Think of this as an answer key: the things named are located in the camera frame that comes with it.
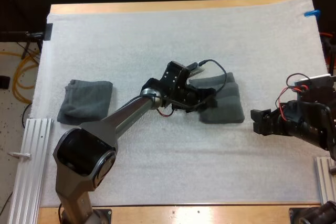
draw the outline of red wire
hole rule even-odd
[[[299,91],[299,92],[302,92],[302,90],[301,89],[298,89],[298,88],[290,88],[290,87],[286,87],[286,88],[284,88],[283,90],[282,90],[282,92],[280,93],[280,95],[279,95],[279,100],[278,100],[278,102],[279,102],[279,110],[280,110],[280,114],[281,114],[281,117],[282,117],[282,119],[284,120],[284,121],[288,121],[286,118],[285,118],[285,115],[283,114],[283,110],[282,110],[282,106],[281,106],[281,104],[280,104],[280,97],[288,90],[288,89],[291,89],[291,90],[296,90],[296,91]]]
[[[171,112],[170,114],[166,115],[166,114],[163,114],[159,109],[156,109],[156,110],[158,111],[158,113],[159,113],[160,115],[162,115],[162,116],[165,117],[165,118],[168,118],[169,116],[171,116],[171,115],[174,113],[174,110],[172,110],[172,112]]]
[[[287,89],[289,89],[289,88],[284,88],[284,89],[282,90],[282,92],[280,93],[280,95],[279,95],[279,110],[280,110],[281,117],[282,117],[282,119],[283,119],[284,121],[287,121],[287,119],[285,118],[285,116],[284,116],[284,114],[283,114],[283,111],[282,111],[282,106],[281,106],[281,104],[280,104],[280,97],[287,91]]]
[[[307,85],[301,85],[300,87],[304,87],[306,90],[309,89]]]
[[[330,34],[330,33],[320,33],[320,35],[327,36],[327,37],[330,37],[330,38],[334,37],[334,35]]]

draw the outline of floor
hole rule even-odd
[[[36,44],[31,44],[30,49],[36,50]],[[23,53],[23,48],[15,42],[0,42],[0,52]],[[0,209],[13,191],[16,176],[17,159],[8,155],[8,152],[19,152],[24,133],[22,126],[22,113],[27,104],[19,102],[12,94],[12,79],[14,72],[20,63],[21,58],[17,56],[0,55],[0,76],[9,76],[11,82],[9,89],[0,89]],[[33,85],[37,77],[37,68],[25,72],[19,82],[24,86]],[[34,89],[19,90],[28,98],[33,98]],[[25,118],[29,117],[29,109],[25,113]],[[0,223],[7,223],[10,209],[9,199],[3,213],[0,215]]]

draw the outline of yellow cable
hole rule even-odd
[[[14,52],[0,52],[0,55],[9,55],[9,56],[18,56],[18,57],[21,57],[21,54],[17,54],[17,53],[14,53]],[[29,69],[32,69],[32,68],[36,68],[38,67],[38,64],[36,63],[36,61],[34,60],[34,57],[38,55],[38,52],[33,52],[32,54],[28,53],[28,56],[29,57],[25,57],[20,63],[19,65],[17,66],[16,70],[15,70],[15,73],[14,73],[14,76],[13,76],[13,84],[12,84],[12,92],[13,92],[13,96],[20,102],[23,102],[23,103],[31,103],[32,101],[30,99],[27,99],[25,98],[23,95],[20,94],[20,92],[18,91],[17,89],[17,85],[22,88],[22,89],[32,89],[35,87],[35,85],[32,85],[32,86],[23,86],[21,85],[18,80],[20,78],[20,76],[28,71]],[[33,65],[30,65],[28,67],[25,67],[25,64],[27,64],[29,61],[32,61],[34,64]]]
[[[22,55],[14,53],[14,52],[0,52],[0,55],[12,55],[12,56],[19,56],[21,57]]]
[[[35,65],[31,65],[29,67],[25,67],[23,70],[21,70],[20,73],[17,74],[18,78],[17,78],[17,85],[22,88],[22,89],[33,89],[35,87],[35,85],[32,85],[32,86],[23,86],[22,84],[20,84],[20,82],[18,81],[19,77],[26,71],[28,71],[29,69],[32,69],[32,68],[36,68],[38,65],[35,64]]]

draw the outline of blue clip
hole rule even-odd
[[[310,17],[310,16],[315,16],[316,19],[318,20],[321,16],[321,11],[320,10],[311,10],[310,12],[305,13],[305,17]]]

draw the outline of gray towel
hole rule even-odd
[[[189,80],[196,88],[219,89],[225,80],[225,75],[204,79]],[[199,120],[204,123],[242,123],[245,119],[240,103],[239,87],[233,73],[227,73],[227,81],[222,90],[216,95],[217,107],[199,111]]]
[[[109,81],[71,80],[65,87],[65,98],[57,121],[79,125],[107,116],[113,84]]]

